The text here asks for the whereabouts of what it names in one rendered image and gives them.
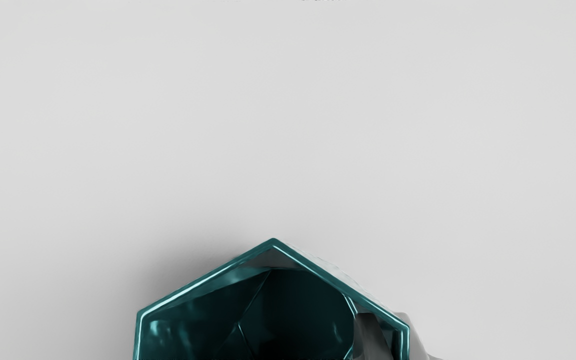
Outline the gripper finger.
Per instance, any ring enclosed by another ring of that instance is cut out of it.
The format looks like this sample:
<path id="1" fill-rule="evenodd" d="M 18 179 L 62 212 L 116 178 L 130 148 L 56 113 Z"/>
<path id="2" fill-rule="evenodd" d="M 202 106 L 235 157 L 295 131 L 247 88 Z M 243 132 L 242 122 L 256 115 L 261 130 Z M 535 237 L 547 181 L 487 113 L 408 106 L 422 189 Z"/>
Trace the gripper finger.
<path id="1" fill-rule="evenodd" d="M 406 312 L 394 312 L 394 315 L 409 326 L 409 360 L 442 360 L 426 351 Z M 399 335 L 373 313 L 358 313 L 354 318 L 354 360 L 400 360 Z"/>

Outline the teal faceted mug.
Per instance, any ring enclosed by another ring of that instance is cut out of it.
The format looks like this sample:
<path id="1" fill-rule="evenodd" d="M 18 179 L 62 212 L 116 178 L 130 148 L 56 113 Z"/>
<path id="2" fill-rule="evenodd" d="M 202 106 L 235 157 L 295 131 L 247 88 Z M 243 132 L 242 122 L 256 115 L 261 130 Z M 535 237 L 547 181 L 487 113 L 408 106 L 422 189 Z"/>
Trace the teal faceted mug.
<path id="1" fill-rule="evenodd" d="M 337 266 L 272 238 L 141 309 L 132 360 L 413 360 L 412 331 Z"/>

